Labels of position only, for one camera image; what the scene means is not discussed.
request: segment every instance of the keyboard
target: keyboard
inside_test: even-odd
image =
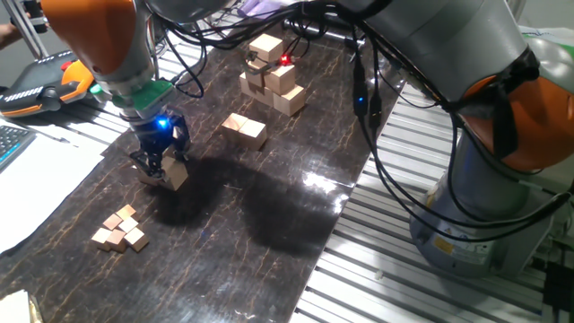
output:
[[[36,138],[36,134],[15,127],[0,126],[0,172]]]

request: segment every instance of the wooden block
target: wooden block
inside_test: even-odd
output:
[[[96,245],[96,247],[98,247],[98,249],[109,251],[110,247],[107,241],[110,235],[110,230],[100,228],[96,234],[91,237],[91,241]]]
[[[127,245],[126,241],[124,240],[125,236],[126,233],[121,230],[115,229],[114,231],[112,231],[108,239],[106,240],[106,242],[109,245],[109,248],[119,253],[126,252]]]
[[[150,178],[142,171],[138,172],[137,177],[144,184],[161,186],[172,191],[177,191],[187,179],[186,165],[181,161],[164,157],[161,161],[161,168],[165,171],[165,180]]]
[[[284,95],[274,94],[273,101],[274,108],[290,117],[305,106],[305,89],[295,85],[293,90]]]
[[[239,76],[239,83],[241,84],[242,92],[269,107],[273,107],[273,92],[271,89],[249,83],[245,73]]]
[[[122,220],[124,221],[130,216],[133,217],[134,220],[136,221],[140,220],[139,214],[135,211],[135,209],[131,205],[126,205],[122,207],[121,210],[116,212],[116,215],[122,218]]]
[[[168,180],[161,185],[172,191],[177,191],[187,179],[186,165],[173,158],[164,158],[162,168],[165,170]]]
[[[263,34],[249,44],[249,50],[256,51],[257,57],[266,62],[278,61],[283,54],[283,40]],[[265,65],[265,63],[258,59],[253,63],[258,65],[258,67]]]
[[[249,67],[258,69],[253,63],[248,62]],[[245,72],[245,76],[249,83],[254,84],[258,87],[265,87],[265,82],[263,81],[263,73],[261,74],[251,74],[250,72]]]
[[[140,250],[143,249],[150,242],[149,240],[147,240],[147,237],[144,235],[144,233],[137,228],[131,230],[124,237],[124,239],[127,241],[127,244],[130,247],[132,247],[132,249],[135,252],[140,252]]]
[[[106,228],[108,228],[108,230],[114,230],[117,228],[117,226],[122,223],[122,218],[120,218],[119,216],[112,214],[106,221],[104,221],[104,226]]]
[[[222,123],[222,132],[227,140],[238,144],[239,143],[239,130],[247,122],[247,118],[240,116],[236,113],[231,113],[231,115],[225,119]]]
[[[289,93],[295,87],[295,66],[278,66],[265,73],[264,84],[275,94]]]
[[[129,233],[138,225],[139,223],[136,220],[134,220],[134,218],[128,217],[122,223],[119,224],[118,228],[125,233]]]
[[[239,130],[241,137],[239,144],[252,150],[259,150],[267,140],[265,124],[254,120],[248,120]]]

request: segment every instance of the person's hand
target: person's hand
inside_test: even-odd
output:
[[[0,50],[22,38],[18,28],[11,23],[0,25]]]

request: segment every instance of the black work surface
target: black work surface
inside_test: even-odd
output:
[[[138,182],[127,158],[135,136],[122,135],[0,258],[0,298],[25,289],[51,323],[288,321],[369,155],[352,113],[350,54],[325,39],[311,45],[296,64],[307,106],[289,118],[241,94],[239,54],[212,52],[205,97],[174,101],[193,143],[183,187]],[[382,94],[387,115],[396,95]],[[217,131],[231,112],[267,125],[260,152]],[[142,215],[150,244],[140,254],[96,250],[90,237],[126,204]]]

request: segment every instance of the stacked wooden blocks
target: stacked wooden blocks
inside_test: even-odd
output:
[[[135,209],[126,205],[104,221],[106,229],[99,228],[91,241],[104,251],[124,253],[130,246],[135,252],[140,252],[149,241],[140,228],[139,219]]]
[[[248,62],[259,69],[266,62],[278,62],[283,54],[283,41],[269,35],[261,35],[249,44],[249,50],[257,52],[257,59]],[[305,89],[295,84],[295,66],[280,65],[261,74],[243,73],[239,77],[241,91],[248,96],[292,116],[305,105]]]
[[[252,150],[259,150],[267,140],[264,124],[235,113],[222,123],[222,132],[227,140]]]

